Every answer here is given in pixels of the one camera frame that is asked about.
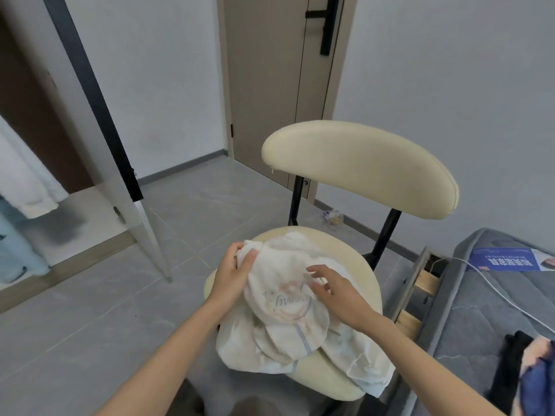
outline mattress label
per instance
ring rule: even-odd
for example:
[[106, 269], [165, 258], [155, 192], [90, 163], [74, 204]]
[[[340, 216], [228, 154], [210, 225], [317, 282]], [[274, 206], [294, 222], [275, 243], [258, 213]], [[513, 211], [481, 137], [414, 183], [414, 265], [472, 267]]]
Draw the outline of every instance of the mattress label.
[[[533, 248], [479, 248], [468, 262], [484, 271], [555, 271], [555, 257]], [[474, 271], [469, 265], [466, 271]]]

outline gray mattress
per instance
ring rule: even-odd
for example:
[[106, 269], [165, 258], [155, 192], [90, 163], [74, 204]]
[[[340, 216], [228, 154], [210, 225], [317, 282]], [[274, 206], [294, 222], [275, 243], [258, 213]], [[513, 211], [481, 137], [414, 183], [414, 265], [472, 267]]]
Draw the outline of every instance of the gray mattress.
[[[462, 241], [454, 257], [468, 260], [476, 248], [524, 247], [550, 251], [492, 229], [481, 229]], [[466, 264], [450, 260], [440, 289], [416, 343], [457, 377], [484, 394], [493, 381], [504, 336], [517, 330], [535, 337], [553, 334], [511, 307]], [[483, 272], [513, 303], [555, 328], [555, 272]], [[408, 386], [397, 390], [388, 416], [423, 416], [428, 412]]]

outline cream chair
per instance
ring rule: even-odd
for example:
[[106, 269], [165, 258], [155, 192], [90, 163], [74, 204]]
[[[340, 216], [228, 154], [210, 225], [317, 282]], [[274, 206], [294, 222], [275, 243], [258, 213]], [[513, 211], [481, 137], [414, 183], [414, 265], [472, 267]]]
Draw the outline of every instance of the cream chair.
[[[288, 226], [272, 229], [255, 241], [299, 231], [342, 263], [369, 299], [382, 312], [380, 287], [373, 270], [378, 264], [401, 212], [440, 220], [453, 212], [458, 186], [446, 167], [422, 147], [395, 134], [361, 124], [309, 121], [274, 132], [262, 147], [264, 162], [297, 175]], [[372, 252], [364, 256], [349, 245], [307, 227], [297, 226], [304, 178], [359, 194], [391, 208]], [[214, 283], [212, 273], [204, 287], [206, 298]], [[316, 350], [301, 359], [295, 381], [336, 400], [359, 399], [364, 392]]]

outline white cable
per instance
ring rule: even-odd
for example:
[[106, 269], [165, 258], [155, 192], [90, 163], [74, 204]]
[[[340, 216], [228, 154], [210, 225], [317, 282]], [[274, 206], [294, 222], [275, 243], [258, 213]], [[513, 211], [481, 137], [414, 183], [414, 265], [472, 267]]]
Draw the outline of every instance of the white cable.
[[447, 258], [440, 258], [437, 261], [434, 261], [434, 263], [432, 264], [432, 266], [430, 267], [430, 273], [432, 272], [432, 270], [434, 269], [434, 265], [436, 265], [436, 263], [443, 261], [444, 259], [458, 259], [459, 261], [462, 261], [463, 263], [466, 263], [468, 265], [470, 265], [470, 267], [472, 267], [474, 270], [476, 270], [478, 272], [478, 274], [480, 276], [482, 276], [482, 279], [484, 279], [486, 281], [486, 283], [494, 290], [496, 291], [496, 293], [501, 296], [505, 301], [507, 301], [507, 303], [516, 308], [517, 310], [519, 310], [520, 312], [522, 312], [524, 315], [526, 315], [528, 318], [531, 318], [532, 320], [534, 320], [535, 322], [537, 322], [538, 324], [541, 324], [542, 326], [544, 326], [546, 329], [548, 329], [549, 331], [551, 331], [554, 335], [555, 335], [555, 330], [552, 329], [550, 326], [548, 326], [547, 324], [541, 322], [540, 320], [538, 320], [536, 317], [534, 317], [533, 315], [527, 313], [525, 310], [523, 310], [522, 308], [519, 308], [517, 305], [515, 305], [514, 303], [512, 303], [509, 299], [507, 299], [499, 290], [496, 289], [496, 287], [494, 285], [491, 284], [491, 282], [486, 278], [486, 276], [484, 276], [484, 274], [478, 270], [476, 267], [474, 267], [474, 265], [471, 265], [467, 260], [464, 260], [462, 258], [458, 258], [458, 257], [447, 257]]

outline hand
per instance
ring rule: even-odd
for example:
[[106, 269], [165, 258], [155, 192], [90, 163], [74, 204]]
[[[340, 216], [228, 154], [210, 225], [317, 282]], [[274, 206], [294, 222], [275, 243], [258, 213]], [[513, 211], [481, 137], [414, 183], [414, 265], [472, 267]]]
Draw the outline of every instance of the hand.
[[237, 268], [235, 255], [242, 247], [242, 242], [236, 242], [227, 249], [216, 271], [212, 290], [206, 299], [206, 303], [214, 304], [223, 313], [232, 308], [239, 295], [243, 292], [250, 269], [258, 253], [254, 249], [250, 250], [243, 259], [241, 267]]
[[333, 313], [343, 324], [357, 331], [364, 331], [368, 320], [379, 315], [365, 299], [357, 292], [351, 282], [339, 275], [326, 265], [311, 265], [306, 268], [313, 278], [323, 277], [328, 282], [321, 285], [317, 282], [310, 283], [310, 288], [316, 297]]

